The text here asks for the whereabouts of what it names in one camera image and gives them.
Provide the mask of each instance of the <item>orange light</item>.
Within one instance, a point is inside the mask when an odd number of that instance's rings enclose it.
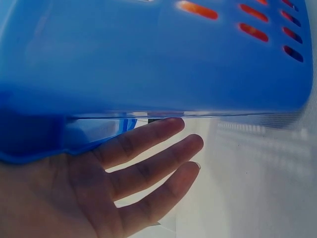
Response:
[[[268,42],[268,36],[266,33],[258,30],[257,28],[245,23],[240,23],[239,26],[242,31],[248,33],[249,35],[258,38],[261,41]]]
[[[259,3],[262,3],[264,5],[267,5],[267,1],[266,0],[258,0]]]
[[[298,11],[297,7],[293,3],[291,3],[289,0],[282,0],[282,1],[283,1],[283,3],[289,5],[291,8],[295,9],[296,11]]]
[[[283,32],[288,35],[289,37],[293,38],[295,41],[299,42],[299,43],[303,43],[302,37],[300,37],[299,35],[297,35],[295,32],[293,32],[292,30],[288,29],[287,27],[283,27]]]
[[[263,13],[253,9],[252,7],[249,7],[248,5],[245,5],[245,4],[240,4],[240,7],[243,11],[245,11],[246,13],[252,15],[252,16],[255,16],[256,18],[262,20],[262,21],[265,21],[265,22],[268,22],[268,17],[265,16]]]
[[[178,3],[178,6],[184,11],[194,13],[212,20],[216,20],[218,18],[218,13],[214,10],[211,10],[209,8],[200,6],[189,1],[180,1]]]
[[[296,25],[298,25],[299,27],[301,26],[301,23],[298,19],[296,19],[295,17],[291,16],[290,14],[288,14],[285,11],[281,12],[282,16],[284,16],[286,19],[290,20],[291,22],[295,23]]]

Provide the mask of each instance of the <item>ventilation slot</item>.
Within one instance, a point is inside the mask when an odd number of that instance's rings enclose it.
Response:
[[[303,56],[296,50],[290,48],[289,46],[284,46],[283,49],[286,52],[286,54],[288,54],[290,57],[294,58],[295,60],[301,63],[304,62]]]
[[[195,3],[189,1],[180,1],[177,6],[187,12],[197,14],[212,20],[216,20],[218,18],[218,13],[209,8],[197,5]]]
[[[240,23],[239,26],[240,26],[240,29],[244,31],[245,33],[248,33],[249,35],[255,38],[258,38],[261,41],[268,42],[268,37],[266,33],[258,30],[257,28],[254,28],[253,26],[249,26],[245,23]]]
[[[265,16],[263,13],[255,10],[255,9],[253,9],[252,7],[249,7],[248,5],[245,5],[245,4],[240,4],[240,7],[244,12],[246,12],[246,13],[262,20],[262,21],[268,22],[267,16]]]
[[[289,5],[291,8],[293,8],[295,11],[298,11],[298,8],[293,4],[291,3],[289,0],[282,0],[283,3]]]
[[[288,35],[289,37],[293,38],[295,41],[299,42],[299,43],[303,43],[302,37],[300,37],[299,35],[297,35],[295,32],[293,32],[292,30],[288,29],[287,27],[283,27],[283,32]]]
[[[282,15],[290,20],[291,22],[295,23],[296,25],[298,25],[299,27],[301,26],[301,23],[299,22],[299,20],[297,20],[295,17],[291,16],[290,14],[288,14],[287,12],[285,11],[282,11]]]
[[[257,0],[259,3],[262,3],[263,5],[267,5],[267,0]]]

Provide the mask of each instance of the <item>fingernail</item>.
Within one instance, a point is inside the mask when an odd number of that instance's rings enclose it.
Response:
[[[200,166],[200,164],[198,163],[198,162],[195,162],[196,163],[196,165],[198,166],[198,168],[199,168],[199,170],[202,168],[201,166]]]

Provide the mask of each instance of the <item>hand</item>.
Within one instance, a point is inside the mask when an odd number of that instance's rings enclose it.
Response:
[[[130,161],[184,128],[164,119],[109,140],[79,156],[58,155],[23,166],[0,164],[1,238],[125,238],[161,219],[198,175],[188,162],[203,147],[190,135],[126,169]],[[176,172],[141,201],[116,208],[114,201],[144,190]]]

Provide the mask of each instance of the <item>translucent plastic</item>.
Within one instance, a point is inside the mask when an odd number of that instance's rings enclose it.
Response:
[[[312,86],[302,0],[0,1],[0,52],[15,163],[79,153],[122,118],[297,111]]]

